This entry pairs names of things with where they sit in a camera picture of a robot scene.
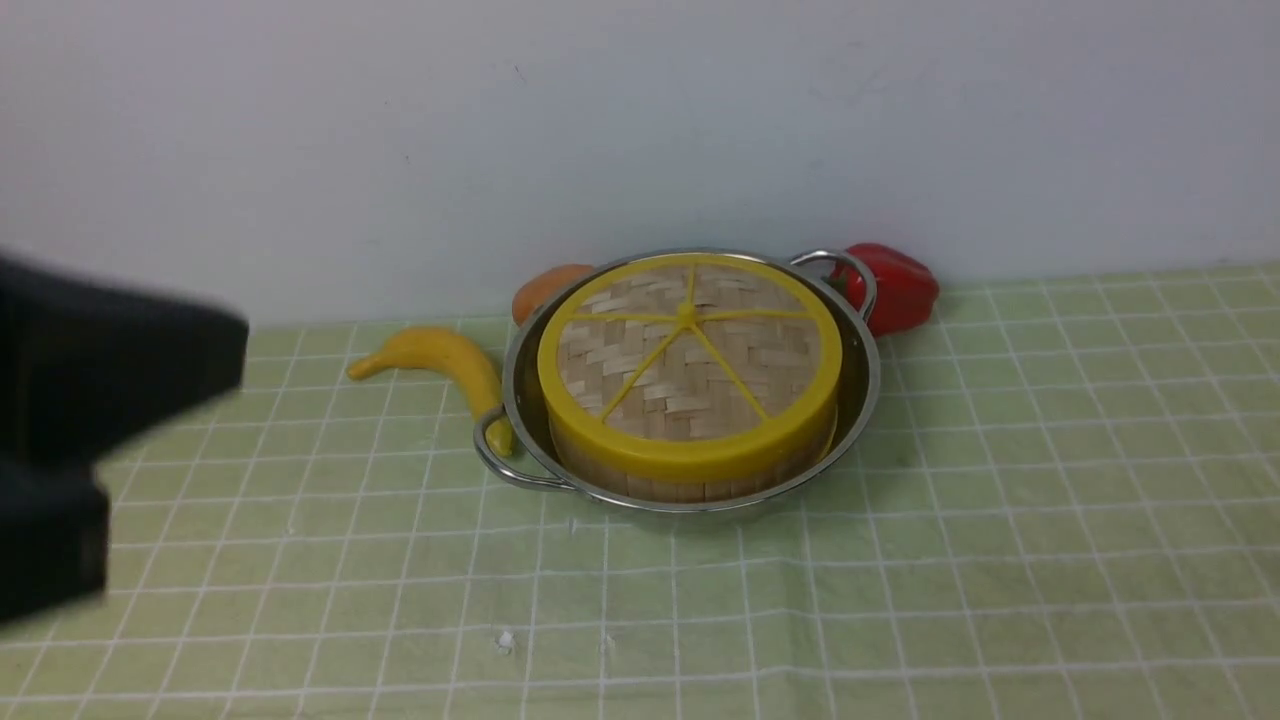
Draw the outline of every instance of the stainless steel pot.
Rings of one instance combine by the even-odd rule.
[[[644,501],[621,496],[594,486],[590,478],[580,478],[559,464],[556,454],[556,446],[552,443],[547,405],[543,401],[543,391],[538,380],[538,345],[543,337],[543,329],[547,327],[548,320],[561,304],[564,302],[564,299],[591,279],[637,260],[692,252],[731,255],[733,258],[741,258],[744,260],[768,265],[805,283],[805,286],[814,291],[814,293],[818,295],[827,305],[832,316],[836,319],[836,324],[840,328],[840,337],[845,346],[844,364],[841,365],[840,372],[840,397],[836,416],[835,441],[832,443],[831,452],[828,452],[826,457],[809,470],[785,483],[745,497],[716,502],[681,503]],[[823,260],[849,265],[854,272],[863,277],[863,281],[867,283],[867,299],[863,302],[861,309],[855,310],[838,292],[836,292],[827,283],[822,282],[819,278],[799,272],[799,268],[803,265]],[[476,451],[480,454],[480,460],[490,470],[516,487],[539,491],[576,492],[612,507],[645,511],[645,515],[714,515],[724,519],[728,519],[728,516],[740,518],[744,514],[742,511],[759,509],[760,503],[764,501],[786,495],[812,480],[815,475],[838,460],[840,456],[844,455],[850,447],[852,447],[854,441],[856,441],[858,436],[863,432],[879,393],[879,352],[876,350],[876,342],[872,340],[872,333],[867,328],[867,319],[870,318],[872,310],[876,306],[876,278],[870,269],[856,258],[838,250],[812,250],[792,258],[787,263],[780,263],[769,258],[736,251],[689,249],[636,255],[600,266],[590,275],[577,281],[570,287],[566,287],[556,297],[547,301],[534,313],[531,318],[529,318],[520,332],[516,333],[516,338],[512,342],[511,348],[507,351],[507,359],[502,370],[502,405],[490,410],[476,424],[474,433]],[[529,455],[532,456],[538,464],[545,468],[550,475],[539,477],[522,473],[507,465],[507,462],[489,447],[484,436],[485,429],[503,416],[511,419],[511,424],[515,428],[516,437],[520,439],[521,445],[525,446]]]

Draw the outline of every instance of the red bell pepper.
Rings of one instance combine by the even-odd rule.
[[[876,242],[863,242],[846,250],[870,268],[878,297],[867,325],[881,337],[924,324],[938,299],[938,281],[919,261]],[[867,283],[849,265],[836,265],[827,278],[854,307],[863,306]]]

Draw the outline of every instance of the banana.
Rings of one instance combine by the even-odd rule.
[[[431,370],[448,375],[462,388],[476,420],[502,404],[502,380],[489,356],[471,338],[449,328],[419,325],[387,338],[383,347],[347,368],[347,377],[362,380],[394,368]],[[485,430],[489,447],[507,457],[515,447],[515,432],[506,418]]]

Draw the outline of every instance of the bamboo steamer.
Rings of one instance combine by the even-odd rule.
[[[836,428],[840,331],[800,281],[721,254],[628,263],[547,323],[538,378],[566,469],[636,500],[753,495]]]

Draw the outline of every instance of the orange object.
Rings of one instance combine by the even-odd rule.
[[[524,325],[543,302],[594,269],[591,265],[557,265],[526,282],[511,301],[511,319]]]

